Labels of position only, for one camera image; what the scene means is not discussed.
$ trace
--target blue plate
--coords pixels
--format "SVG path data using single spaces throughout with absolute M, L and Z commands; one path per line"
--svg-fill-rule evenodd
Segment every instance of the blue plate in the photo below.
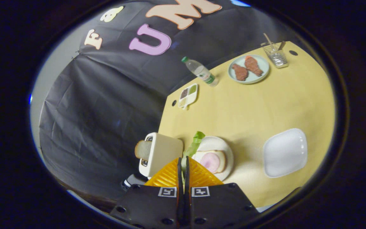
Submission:
M 258 67 L 263 71 L 263 74 L 261 76 L 257 76 L 252 71 L 248 71 L 248 77 L 245 79 L 245 81 L 237 80 L 237 77 L 235 76 L 235 71 L 233 69 L 234 64 L 238 64 L 239 66 L 242 66 L 245 68 L 245 57 L 251 56 L 255 58 L 258 62 Z M 269 73 L 269 63 L 260 55 L 245 55 L 236 58 L 228 68 L 228 75 L 232 80 L 237 81 L 240 84 L 254 84 L 256 82 L 259 82 L 263 80 Z

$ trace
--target bottle label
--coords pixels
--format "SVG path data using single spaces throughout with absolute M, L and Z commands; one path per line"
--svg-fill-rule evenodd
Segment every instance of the bottle label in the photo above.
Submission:
M 206 84 L 211 84 L 215 79 L 215 76 L 207 68 L 203 68 L 203 71 L 197 74 L 197 77 L 201 78 Z

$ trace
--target plastic bottle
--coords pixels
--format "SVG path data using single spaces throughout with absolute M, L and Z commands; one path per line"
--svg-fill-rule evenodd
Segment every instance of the plastic bottle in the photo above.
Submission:
M 206 84 L 211 87 L 215 87 L 218 84 L 218 79 L 215 78 L 211 72 L 199 62 L 184 57 L 182 62 L 186 64 L 186 67 L 197 77 L 201 78 Z

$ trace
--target chopstick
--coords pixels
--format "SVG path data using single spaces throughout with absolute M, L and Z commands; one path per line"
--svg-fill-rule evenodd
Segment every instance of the chopstick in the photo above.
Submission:
M 285 46 L 285 44 L 286 44 L 286 41 L 283 41 L 283 42 L 281 43 L 281 45 L 279 46 L 278 51 L 279 51 L 279 50 L 282 50 L 282 48 Z
M 272 41 L 270 41 L 270 40 L 269 40 L 268 35 L 266 35 L 266 33 L 263 33 L 263 35 L 266 37 L 266 39 L 267 39 L 267 41 L 269 42 L 270 47 L 272 48 L 272 50 L 273 50 L 273 51 L 275 51 L 275 48 L 274 48 L 274 47 L 273 47 L 273 45 L 272 45 Z

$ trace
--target table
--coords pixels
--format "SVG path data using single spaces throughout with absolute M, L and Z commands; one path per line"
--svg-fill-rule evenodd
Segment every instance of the table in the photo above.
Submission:
M 291 42 L 284 52 L 289 66 L 279 69 L 262 48 L 244 54 L 263 56 L 270 64 L 269 75 L 256 84 L 229 78 L 228 67 L 235 58 L 210 70 L 220 81 L 216 87 L 200 78 L 187 83 L 167 97 L 158 131 L 181 139 L 185 149 L 196 131 L 224 139 L 234 154 L 234 168 L 224 183 L 237 183 L 255 207 L 275 204 L 304 185 L 326 155 L 335 127 L 335 99 L 324 70 Z M 193 83 L 199 84 L 197 101 L 186 110 L 172 106 Z M 263 170 L 263 144 L 291 128 L 306 134 L 307 164 L 289 175 L 269 178 Z

